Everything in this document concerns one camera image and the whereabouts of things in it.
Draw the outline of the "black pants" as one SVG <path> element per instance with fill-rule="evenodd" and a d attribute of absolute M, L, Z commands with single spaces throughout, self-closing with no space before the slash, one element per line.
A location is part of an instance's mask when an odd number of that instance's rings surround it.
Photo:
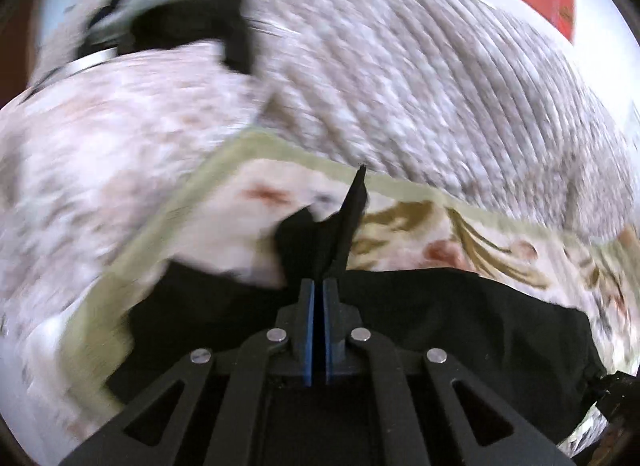
<path fill-rule="evenodd" d="M 593 401 L 604 374 L 585 314 L 545 303 L 469 271 L 352 271 L 347 256 L 367 201 L 357 175 L 340 209 L 318 221 L 296 211 L 274 232 L 284 284 L 244 285 L 171 261 L 149 296 L 129 313 L 134 344 L 107 379 L 118 400 L 133 401 L 193 350 L 224 360 L 260 331 L 277 327 L 314 283 L 312 377 L 306 385 L 277 356 L 270 365 L 249 465 L 388 465 L 371 387 L 360 376 L 328 385 L 322 377 L 322 284 L 337 282 L 341 303 L 360 326 L 402 353 L 439 348 L 457 359 L 559 449 Z"/>

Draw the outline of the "floral fleece blanket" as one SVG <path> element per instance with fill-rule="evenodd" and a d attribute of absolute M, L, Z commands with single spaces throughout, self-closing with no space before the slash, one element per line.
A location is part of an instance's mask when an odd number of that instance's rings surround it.
<path fill-rule="evenodd" d="M 132 347 L 128 311 L 170 258 L 276 288 L 284 276 L 272 234 L 302 208 L 337 211 L 351 167 L 266 132 L 245 131 L 202 163 L 137 236 L 66 308 L 29 335 L 32 391 L 80 442 L 119 403 L 105 382 Z M 631 231 L 603 245 L 469 206 L 430 186 L 370 174 L 369 201 L 348 265 L 361 271 L 452 267 L 588 316 L 609 371 L 639 364 L 639 242 Z"/>

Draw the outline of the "quilted beige floral comforter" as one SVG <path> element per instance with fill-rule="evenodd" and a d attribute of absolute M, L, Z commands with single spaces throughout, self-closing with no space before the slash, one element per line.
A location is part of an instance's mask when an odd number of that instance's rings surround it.
<path fill-rule="evenodd" d="M 78 58 L 92 0 L 1 111 L 1 295 L 84 288 L 229 137 L 606 241 L 637 195 L 626 142 L 563 51 L 480 0 L 244 0 L 250 74 L 217 40 Z"/>

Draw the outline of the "black garment on quilt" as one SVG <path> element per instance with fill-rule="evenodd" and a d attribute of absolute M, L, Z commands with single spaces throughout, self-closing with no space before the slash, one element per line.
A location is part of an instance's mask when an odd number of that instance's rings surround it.
<path fill-rule="evenodd" d="M 170 50 L 217 40 L 224 63 L 250 74 L 254 62 L 252 32 L 244 0 L 108 0 L 86 25 L 78 58 L 112 48 L 118 55 Z"/>

